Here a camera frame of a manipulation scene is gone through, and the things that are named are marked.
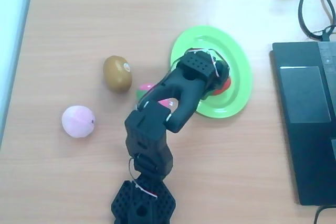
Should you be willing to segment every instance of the black robotic arm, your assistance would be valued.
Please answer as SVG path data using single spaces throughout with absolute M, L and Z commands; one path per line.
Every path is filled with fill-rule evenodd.
M 126 146 L 134 169 L 141 175 L 125 181 L 111 210 L 115 224 L 168 224 L 175 200 L 162 180 L 173 168 L 166 131 L 177 133 L 202 99 L 220 89 L 229 77 L 229 66 L 215 61 L 209 51 L 188 51 L 140 101 L 125 120 Z M 176 98 L 172 113 L 158 101 Z

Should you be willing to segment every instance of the wooden surface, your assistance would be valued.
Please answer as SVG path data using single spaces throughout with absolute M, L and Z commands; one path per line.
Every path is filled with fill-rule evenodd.
M 31 0 L 0 152 L 0 223 L 113 222 L 111 201 L 130 178 L 123 122 L 136 87 L 159 81 L 176 37 L 195 25 L 216 26 L 240 43 L 254 88 L 237 116 L 194 115 L 169 134 L 174 167 L 165 183 L 177 201 L 171 223 L 312 223 L 316 207 L 295 203 L 268 55 L 273 42 L 308 40 L 298 1 Z M 307 0 L 304 12 L 311 30 L 329 24 L 320 0 Z M 127 95 L 104 86 L 110 55 L 131 65 Z M 76 104 L 97 119 L 85 140 L 61 129 L 62 112 Z M 335 217 L 327 210 L 319 223 Z

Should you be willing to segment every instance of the red object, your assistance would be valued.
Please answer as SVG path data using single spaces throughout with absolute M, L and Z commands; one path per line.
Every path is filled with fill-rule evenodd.
M 217 89 L 214 91 L 212 95 L 219 95 L 227 90 L 231 86 L 231 78 L 229 77 L 227 81 L 224 83 L 224 86 L 221 89 Z

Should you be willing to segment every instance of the pink toy fruit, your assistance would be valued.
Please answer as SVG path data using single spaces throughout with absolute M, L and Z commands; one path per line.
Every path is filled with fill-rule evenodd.
M 94 128 L 93 112 L 84 106 L 71 106 L 62 115 L 64 130 L 72 137 L 86 137 Z
M 145 83 L 143 85 L 140 85 L 138 90 L 136 91 L 137 95 L 137 99 L 141 99 L 146 93 L 147 91 L 149 91 L 152 87 L 154 86 L 154 84 L 152 83 Z M 169 108 L 171 106 L 174 105 L 174 102 L 172 102 L 170 99 L 165 99 L 165 100 L 162 100 L 162 101 L 159 101 L 160 104 L 162 104 L 163 106 Z

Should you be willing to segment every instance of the green plate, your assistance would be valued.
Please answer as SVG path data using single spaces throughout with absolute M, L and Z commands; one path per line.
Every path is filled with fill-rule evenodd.
M 237 114 L 246 105 L 252 90 L 250 64 L 239 46 L 228 34 L 210 26 L 196 26 L 184 31 L 176 40 L 170 65 L 190 48 L 216 50 L 229 64 L 231 86 L 222 94 L 201 100 L 197 112 L 210 118 L 227 118 Z

